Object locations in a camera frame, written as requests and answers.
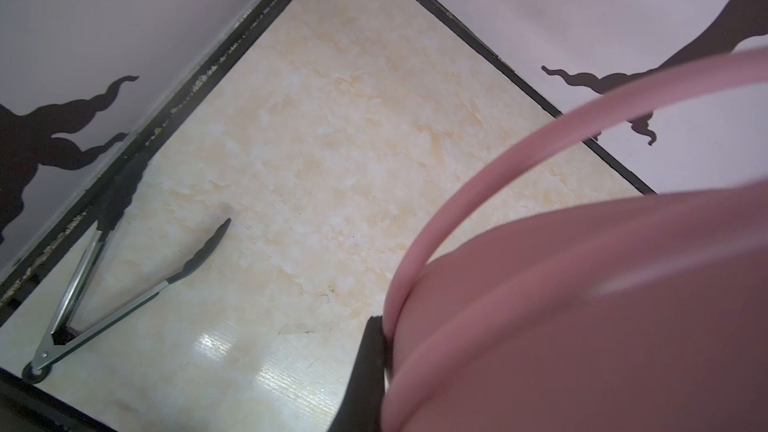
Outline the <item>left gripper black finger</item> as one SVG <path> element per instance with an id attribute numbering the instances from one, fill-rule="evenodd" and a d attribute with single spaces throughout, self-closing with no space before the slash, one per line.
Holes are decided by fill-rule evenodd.
<path id="1" fill-rule="evenodd" d="M 381 316 L 368 319 L 341 405 L 329 432 L 381 431 L 390 351 Z"/>

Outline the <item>metal tongs black tips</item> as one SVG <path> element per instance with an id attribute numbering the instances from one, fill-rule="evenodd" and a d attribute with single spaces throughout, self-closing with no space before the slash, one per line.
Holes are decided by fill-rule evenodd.
<path id="1" fill-rule="evenodd" d="M 145 153 L 134 157 L 111 182 L 98 204 L 96 228 L 72 273 L 61 300 L 45 329 L 33 357 L 21 377 L 38 384 L 53 366 L 130 314 L 157 297 L 165 288 L 192 275 L 214 253 L 225 237 L 232 220 L 225 219 L 200 242 L 200 248 L 170 262 L 166 273 L 140 272 L 136 259 L 118 260 L 111 244 L 117 231 L 127 228 L 121 221 L 133 202 L 150 158 Z"/>

